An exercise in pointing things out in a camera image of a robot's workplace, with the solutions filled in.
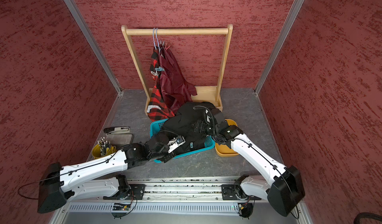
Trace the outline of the black long-sleeve shirt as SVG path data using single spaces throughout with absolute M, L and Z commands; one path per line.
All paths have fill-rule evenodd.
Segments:
M 187 102 L 182 105 L 176 115 L 169 118 L 162 126 L 160 132 L 166 134 L 169 139 L 182 136 L 185 143 L 176 148 L 173 153 L 181 155 L 205 148 L 208 133 L 196 129 L 197 122 L 206 121 L 207 114 L 220 111 L 210 102 Z

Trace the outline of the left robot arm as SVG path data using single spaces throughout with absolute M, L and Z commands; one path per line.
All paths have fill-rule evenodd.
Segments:
M 133 200 L 133 191 L 120 172 L 142 166 L 151 159 L 171 155 L 185 138 L 160 132 L 146 143 L 131 143 L 113 154 L 85 163 L 61 166 L 54 163 L 39 181 L 40 214 L 63 207 L 68 201 L 101 197 L 104 200 Z

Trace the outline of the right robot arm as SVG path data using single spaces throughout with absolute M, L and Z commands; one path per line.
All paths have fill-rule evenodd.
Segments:
M 286 167 L 276 161 L 258 146 L 236 125 L 229 125 L 222 112 L 196 105 L 194 110 L 203 113 L 202 121 L 197 121 L 194 130 L 212 137 L 244 157 L 263 177 L 262 180 L 250 176 L 236 181 L 239 194 L 266 199 L 272 208 L 281 216 L 292 214 L 299 217 L 298 203 L 305 197 L 305 190 L 300 171 Z

